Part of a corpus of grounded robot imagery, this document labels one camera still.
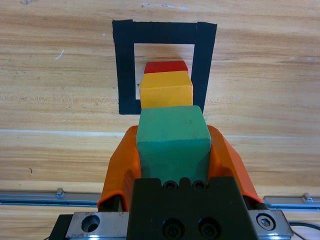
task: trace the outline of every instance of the stacked blocks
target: stacked blocks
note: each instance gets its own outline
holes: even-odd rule
[[[202,111],[193,106],[193,85],[183,61],[149,62],[140,84],[136,136],[142,178],[179,183],[207,181],[211,136]]]

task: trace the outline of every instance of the wood grain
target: wood grain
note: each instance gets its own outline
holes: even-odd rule
[[[112,37],[112,20],[133,19],[217,24],[206,122],[239,152],[259,196],[320,196],[319,12],[318,0],[0,1],[0,189],[101,191],[139,121],[118,112]],[[135,44],[136,83],[149,61],[191,69],[193,49]],[[0,238],[44,239],[58,214],[75,211],[1,206]]]

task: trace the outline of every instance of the screw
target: screw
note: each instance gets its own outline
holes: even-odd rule
[[[256,221],[259,224],[259,226],[265,230],[271,231],[275,229],[275,223],[271,216],[260,214],[256,218]]]

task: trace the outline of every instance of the black tape square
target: black tape square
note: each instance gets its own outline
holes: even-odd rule
[[[191,81],[193,105],[204,111],[217,25],[206,22],[112,21],[119,114],[141,113],[136,99],[134,44],[194,44]]]

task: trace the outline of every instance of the metal rail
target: metal rail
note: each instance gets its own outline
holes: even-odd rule
[[[0,191],[0,205],[97,207],[100,193],[39,191]],[[320,197],[303,196],[265,196],[264,203],[271,210],[320,211]]]

